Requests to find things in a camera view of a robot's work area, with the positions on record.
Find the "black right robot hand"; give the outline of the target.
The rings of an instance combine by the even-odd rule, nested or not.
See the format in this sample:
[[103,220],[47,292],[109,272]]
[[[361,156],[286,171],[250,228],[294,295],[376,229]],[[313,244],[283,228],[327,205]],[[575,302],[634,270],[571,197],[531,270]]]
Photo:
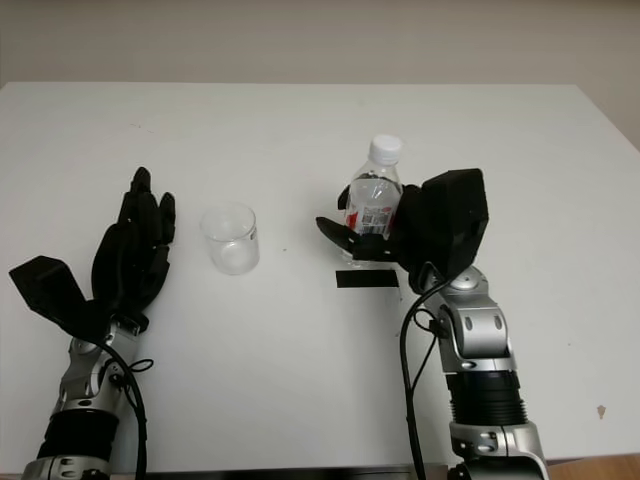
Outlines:
[[354,260],[391,262],[409,274],[409,285],[416,294],[425,293],[430,267],[425,255],[424,187],[407,184],[387,237],[383,234],[356,233],[346,225],[317,217],[321,233]]

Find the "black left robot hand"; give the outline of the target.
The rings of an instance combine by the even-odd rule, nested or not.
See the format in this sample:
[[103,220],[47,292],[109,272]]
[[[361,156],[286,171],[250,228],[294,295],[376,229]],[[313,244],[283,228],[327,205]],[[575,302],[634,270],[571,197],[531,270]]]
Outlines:
[[157,200],[151,174],[136,170],[125,192],[117,221],[109,226],[94,257],[93,299],[142,333],[149,326],[144,314],[166,280],[170,244],[175,236],[176,205],[166,192]]

